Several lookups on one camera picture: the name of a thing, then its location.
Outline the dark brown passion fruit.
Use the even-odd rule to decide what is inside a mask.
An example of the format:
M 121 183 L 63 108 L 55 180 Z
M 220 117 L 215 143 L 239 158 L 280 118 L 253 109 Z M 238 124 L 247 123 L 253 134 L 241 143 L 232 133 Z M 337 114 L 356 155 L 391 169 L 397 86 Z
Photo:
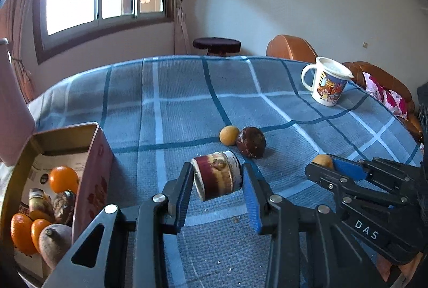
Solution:
M 266 138 L 257 127 L 247 126 L 238 133 L 236 146 L 247 158 L 261 158 L 266 150 Z

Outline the small yellow round fruit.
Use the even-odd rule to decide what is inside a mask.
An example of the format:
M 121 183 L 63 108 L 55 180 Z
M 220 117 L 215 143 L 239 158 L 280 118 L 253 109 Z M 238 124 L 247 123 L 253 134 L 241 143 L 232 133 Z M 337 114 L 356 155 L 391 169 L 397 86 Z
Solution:
M 239 135 L 239 129 L 236 126 L 225 126 L 219 133 L 219 140 L 226 146 L 233 146 Z

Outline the large orange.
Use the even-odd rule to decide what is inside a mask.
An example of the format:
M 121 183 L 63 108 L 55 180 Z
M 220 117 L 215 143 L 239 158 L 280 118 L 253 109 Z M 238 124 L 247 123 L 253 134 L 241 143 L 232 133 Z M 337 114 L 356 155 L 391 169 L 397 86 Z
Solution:
M 77 173 L 69 166 L 57 166 L 49 173 L 49 186 L 57 194 L 67 190 L 76 194 L 78 183 Z

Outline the purple round fruit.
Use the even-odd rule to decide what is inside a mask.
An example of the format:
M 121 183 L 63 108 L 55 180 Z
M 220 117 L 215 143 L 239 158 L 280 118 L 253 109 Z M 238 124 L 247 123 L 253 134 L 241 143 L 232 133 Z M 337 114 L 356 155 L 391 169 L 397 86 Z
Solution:
M 72 245 L 72 228 L 64 224 L 52 224 L 39 235 L 41 257 L 54 270 Z

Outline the small orange front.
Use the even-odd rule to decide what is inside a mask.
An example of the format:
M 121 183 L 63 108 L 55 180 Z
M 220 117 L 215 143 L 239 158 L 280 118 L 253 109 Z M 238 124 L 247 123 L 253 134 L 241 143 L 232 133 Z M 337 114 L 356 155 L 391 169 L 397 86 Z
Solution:
M 31 238 L 31 218 L 23 213 L 16 213 L 11 219 L 10 234 L 14 246 L 24 255 L 33 255 L 37 250 Z

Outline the small orange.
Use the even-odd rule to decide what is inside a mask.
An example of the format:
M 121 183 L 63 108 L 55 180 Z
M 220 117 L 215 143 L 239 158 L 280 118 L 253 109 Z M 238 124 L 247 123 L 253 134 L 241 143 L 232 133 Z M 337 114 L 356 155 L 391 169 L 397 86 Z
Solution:
M 40 246 L 39 246 L 39 237 L 42 233 L 42 231 L 50 226 L 52 223 L 44 218 L 37 218 L 34 220 L 34 222 L 31 224 L 30 228 L 30 236 L 33 242 L 34 247 L 36 248 L 37 252 L 40 252 Z
M 14 246 L 24 255 L 33 255 L 37 250 L 31 238 L 31 218 L 23 213 L 16 213 L 11 219 L 10 234 Z

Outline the pink floral cloth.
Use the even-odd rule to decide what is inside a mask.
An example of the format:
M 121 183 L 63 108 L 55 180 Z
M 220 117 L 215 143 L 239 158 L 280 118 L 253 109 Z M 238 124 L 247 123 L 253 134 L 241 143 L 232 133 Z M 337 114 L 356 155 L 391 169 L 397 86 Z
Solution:
M 363 73 L 366 91 L 370 96 L 382 103 L 391 113 L 399 118 L 408 119 L 406 102 L 401 95 L 393 90 L 387 90 L 369 73 Z

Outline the blue plaid tablecloth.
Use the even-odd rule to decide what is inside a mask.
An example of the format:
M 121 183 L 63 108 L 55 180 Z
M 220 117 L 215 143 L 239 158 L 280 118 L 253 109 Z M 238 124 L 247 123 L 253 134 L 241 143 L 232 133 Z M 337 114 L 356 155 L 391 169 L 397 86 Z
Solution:
M 394 264 L 359 240 L 334 193 L 306 177 L 316 155 L 427 160 L 404 125 L 358 85 L 338 105 L 316 103 L 303 63 L 268 57 L 167 56 L 74 75 L 29 105 L 39 132 L 86 122 L 102 128 L 115 160 L 107 203 L 46 281 L 47 287 L 396 287 Z M 219 140 L 225 126 L 257 127 L 261 158 Z M 195 157 L 232 151 L 283 197 L 278 226 L 258 235 L 242 188 L 201 201 L 193 181 L 184 226 L 162 232 L 167 182 Z M 427 253 L 409 263 L 427 286 Z

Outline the gold metal tin tray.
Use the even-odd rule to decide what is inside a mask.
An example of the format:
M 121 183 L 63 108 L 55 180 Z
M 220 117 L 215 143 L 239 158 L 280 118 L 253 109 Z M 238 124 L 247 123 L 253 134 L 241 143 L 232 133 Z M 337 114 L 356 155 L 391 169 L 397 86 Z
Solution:
M 74 215 L 70 226 L 72 238 L 76 240 L 107 203 L 113 153 L 98 123 L 89 122 L 36 133 L 28 140 L 15 166 L 1 167 L 1 246 L 13 259 L 15 246 L 10 234 L 10 224 L 14 214 L 18 213 L 32 162 L 38 154 L 74 153 L 89 154 L 83 175 L 79 178 Z M 41 287 L 49 276 L 41 282 L 22 271 L 18 264 L 17 267 L 19 273 L 32 287 Z

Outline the white cartoon mug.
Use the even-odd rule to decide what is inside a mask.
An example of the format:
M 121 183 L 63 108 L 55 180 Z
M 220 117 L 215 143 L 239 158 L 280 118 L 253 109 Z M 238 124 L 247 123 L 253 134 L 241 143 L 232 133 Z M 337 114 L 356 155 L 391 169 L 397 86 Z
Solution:
M 314 70 L 312 85 L 305 81 L 310 70 Z M 326 57 L 317 57 L 316 62 L 305 66 L 301 73 L 303 86 L 316 102 L 327 107 L 337 104 L 346 84 L 352 79 L 353 73 L 349 68 Z

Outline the orange wooden chair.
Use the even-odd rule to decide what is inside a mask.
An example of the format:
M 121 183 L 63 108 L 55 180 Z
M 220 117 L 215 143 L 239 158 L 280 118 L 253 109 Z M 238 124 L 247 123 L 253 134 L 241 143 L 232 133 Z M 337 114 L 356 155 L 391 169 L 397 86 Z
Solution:
M 303 38 L 279 34 L 267 46 L 266 56 L 314 63 L 318 57 L 311 44 Z
M 366 61 L 344 62 L 343 65 L 351 70 L 357 85 L 402 121 L 417 143 L 422 141 L 422 127 L 407 86 L 382 68 Z

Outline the cut apple half in tray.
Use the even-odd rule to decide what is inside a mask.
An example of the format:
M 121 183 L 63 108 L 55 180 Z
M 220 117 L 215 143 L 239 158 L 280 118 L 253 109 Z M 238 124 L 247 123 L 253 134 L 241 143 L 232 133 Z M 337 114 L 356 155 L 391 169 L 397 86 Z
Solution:
M 44 190 L 39 188 L 30 188 L 28 207 L 29 217 L 32 220 L 35 221 L 36 219 L 42 218 L 51 223 L 54 222 L 54 211 L 52 204 Z

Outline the printed paper tray liner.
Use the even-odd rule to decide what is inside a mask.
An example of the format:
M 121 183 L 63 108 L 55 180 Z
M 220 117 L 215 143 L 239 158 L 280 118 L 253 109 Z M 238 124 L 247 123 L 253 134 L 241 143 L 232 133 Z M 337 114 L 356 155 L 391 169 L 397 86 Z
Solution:
M 88 153 L 74 153 L 65 155 L 43 155 L 38 154 L 30 167 L 28 178 L 22 192 L 18 212 L 29 215 L 29 192 L 30 188 L 39 188 L 49 195 L 51 201 L 54 200 L 56 193 L 49 185 L 49 174 L 57 166 L 68 166 L 75 170 L 78 178 L 83 175 L 86 166 Z M 42 257 L 37 253 L 25 255 L 14 248 L 14 259 L 21 270 L 31 275 L 38 281 L 43 281 L 49 275 L 49 267 L 46 266 Z

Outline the pink right curtain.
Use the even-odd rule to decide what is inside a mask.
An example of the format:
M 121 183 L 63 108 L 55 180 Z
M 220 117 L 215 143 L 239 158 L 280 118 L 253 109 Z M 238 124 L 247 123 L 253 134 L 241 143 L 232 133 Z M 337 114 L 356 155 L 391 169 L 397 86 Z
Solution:
M 174 53 L 188 55 L 191 53 L 189 34 L 186 26 L 184 0 L 174 0 Z

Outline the pink curtain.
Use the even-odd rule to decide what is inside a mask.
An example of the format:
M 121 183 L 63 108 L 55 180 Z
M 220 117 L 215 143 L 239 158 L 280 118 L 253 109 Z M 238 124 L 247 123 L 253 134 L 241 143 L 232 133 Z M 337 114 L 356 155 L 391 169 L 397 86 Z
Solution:
M 1 8 L 1 38 L 8 40 L 12 71 L 26 103 L 35 98 L 30 72 L 22 62 L 22 31 L 32 2 L 33 0 L 6 0 Z
M 188 55 L 191 53 L 189 34 L 186 26 L 184 0 L 174 0 L 174 53 Z

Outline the dark round stool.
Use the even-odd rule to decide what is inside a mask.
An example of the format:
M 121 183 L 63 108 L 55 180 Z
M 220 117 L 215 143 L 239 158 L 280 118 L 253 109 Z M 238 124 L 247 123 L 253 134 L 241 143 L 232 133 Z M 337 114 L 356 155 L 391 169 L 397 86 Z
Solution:
M 222 37 L 197 38 L 192 46 L 198 50 L 208 51 L 208 56 L 226 57 L 228 54 L 238 54 L 241 51 L 240 41 Z

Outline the pink electric kettle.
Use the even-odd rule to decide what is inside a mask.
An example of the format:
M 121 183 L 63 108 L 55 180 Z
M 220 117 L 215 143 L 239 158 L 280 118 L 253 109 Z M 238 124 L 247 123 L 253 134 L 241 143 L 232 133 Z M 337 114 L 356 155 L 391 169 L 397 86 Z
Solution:
M 0 62 L 1 161 L 13 166 L 32 137 L 35 122 L 12 69 L 6 38 L 1 38 Z

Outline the pink left curtain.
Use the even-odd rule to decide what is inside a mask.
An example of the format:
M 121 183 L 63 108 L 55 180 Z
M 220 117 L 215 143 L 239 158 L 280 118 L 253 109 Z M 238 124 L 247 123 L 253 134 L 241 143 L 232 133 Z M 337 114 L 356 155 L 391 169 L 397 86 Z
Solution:
M 26 103 L 35 98 L 30 72 L 22 62 L 22 31 L 32 2 L 33 0 L 6 0 L 1 8 L 1 38 L 8 40 L 12 71 Z

